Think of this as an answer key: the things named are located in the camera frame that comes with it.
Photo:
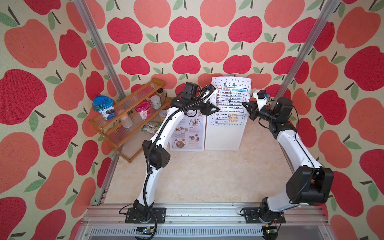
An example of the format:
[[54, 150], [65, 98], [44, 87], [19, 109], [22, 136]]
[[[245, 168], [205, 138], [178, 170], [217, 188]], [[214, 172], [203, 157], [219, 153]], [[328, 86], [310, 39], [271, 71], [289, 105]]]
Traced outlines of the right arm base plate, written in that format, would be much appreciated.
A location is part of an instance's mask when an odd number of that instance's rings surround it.
[[286, 223], [283, 213], [272, 212], [262, 208], [242, 208], [239, 215], [244, 217], [247, 224]]

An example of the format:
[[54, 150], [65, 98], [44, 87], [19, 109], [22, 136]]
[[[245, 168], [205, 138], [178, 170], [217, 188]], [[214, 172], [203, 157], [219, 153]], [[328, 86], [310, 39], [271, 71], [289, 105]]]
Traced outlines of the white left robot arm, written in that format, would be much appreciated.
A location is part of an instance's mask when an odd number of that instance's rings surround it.
[[133, 204], [134, 210], [141, 218], [147, 220], [153, 215], [152, 206], [155, 202], [158, 177], [171, 159], [167, 145], [173, 132], [189, 111], [200, 112], [204, 116], [217, 113], [220, 109], [210, 102], [210, 97], [216, 93], [213, 85], [200, 88], [197, 84], [187, 82], [184, 90], [171, 100], [167, 116], [159, 130], [149, 141], [143, 142], [147, 172], [142, 192]]

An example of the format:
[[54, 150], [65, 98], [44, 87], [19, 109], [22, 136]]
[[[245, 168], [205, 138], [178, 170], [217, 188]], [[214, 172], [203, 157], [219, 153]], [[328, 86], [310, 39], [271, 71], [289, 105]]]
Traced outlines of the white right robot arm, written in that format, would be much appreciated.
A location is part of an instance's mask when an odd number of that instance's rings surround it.
[[273, 108], [269, 104], [266, 98], [242, 103], [251, 120], [269, 123], [268, 129], [278, 141], [293, 172], [285, 190], [273, 197], [265, 197], [257, 209], [245, 211], [246, 215], [266, 224], [283, 218], [287, 210], [326, 203], [334, 180], [334, 172], [324, 168], [311, 155], [299, 136], [299, 128], [289, 121], [291, 112], [295, 110], [293, 101], [279, 98]]

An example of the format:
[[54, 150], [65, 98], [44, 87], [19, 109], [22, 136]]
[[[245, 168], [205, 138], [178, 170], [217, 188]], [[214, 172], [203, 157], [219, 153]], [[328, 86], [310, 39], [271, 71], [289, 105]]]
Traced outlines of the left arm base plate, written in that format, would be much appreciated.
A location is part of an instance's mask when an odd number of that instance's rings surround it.
[[155, 216], [152, 217], [151, 213], [144, 209], [136, 210], [135, 208], [129, 208], [125, 223], [126, 224], [154, 224], [157, 221], [158, 224], [164, 224], [166, 218], [166, 208], [152, 208], [152, 214]]

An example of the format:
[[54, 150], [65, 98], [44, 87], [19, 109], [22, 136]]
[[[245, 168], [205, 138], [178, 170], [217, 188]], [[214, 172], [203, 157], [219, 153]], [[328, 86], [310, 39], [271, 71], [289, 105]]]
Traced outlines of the white dotted menu sheet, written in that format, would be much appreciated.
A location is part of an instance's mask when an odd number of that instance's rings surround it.
[[214, 77], [212, 85], [217, 93], [211, 96], [210, 101], [220, 111], [208, 116], [209, 126], [244, 126], [249, 114], [243, 103], [250, 100], [252, 80], [234, 76]]

